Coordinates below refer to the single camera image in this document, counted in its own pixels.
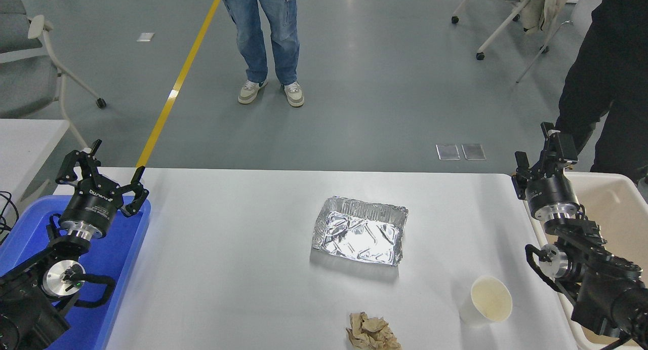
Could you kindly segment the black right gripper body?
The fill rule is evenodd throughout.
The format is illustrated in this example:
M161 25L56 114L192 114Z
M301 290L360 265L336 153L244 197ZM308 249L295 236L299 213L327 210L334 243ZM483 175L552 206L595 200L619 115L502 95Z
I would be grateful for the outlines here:
M563 173L530 179L525 199L532 217L537 220L574 218L580 209L571 182Z

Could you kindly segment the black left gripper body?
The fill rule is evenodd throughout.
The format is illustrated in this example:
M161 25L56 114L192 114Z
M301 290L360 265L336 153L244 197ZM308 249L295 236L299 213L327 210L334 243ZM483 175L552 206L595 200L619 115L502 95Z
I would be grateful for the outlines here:
M59 218L59 227L69 236L105 237L123 205L123 199L116 198L118 189L118 185L107 189L75 186L74 195Z

